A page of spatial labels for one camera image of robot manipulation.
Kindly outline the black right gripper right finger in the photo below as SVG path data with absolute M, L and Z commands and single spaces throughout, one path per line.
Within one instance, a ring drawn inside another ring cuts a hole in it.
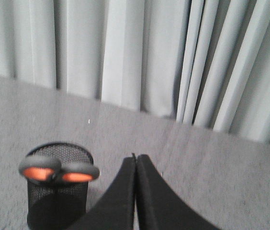
M 141 230 L 217 230 L 170 188 L 148 155 L 136 162 L 136 206 Z

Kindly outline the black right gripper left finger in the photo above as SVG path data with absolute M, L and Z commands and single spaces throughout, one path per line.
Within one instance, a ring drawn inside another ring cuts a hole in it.
M 124 158 L 103 196 L 70 230 L 132 230 L 135 212 L 135 157 Z

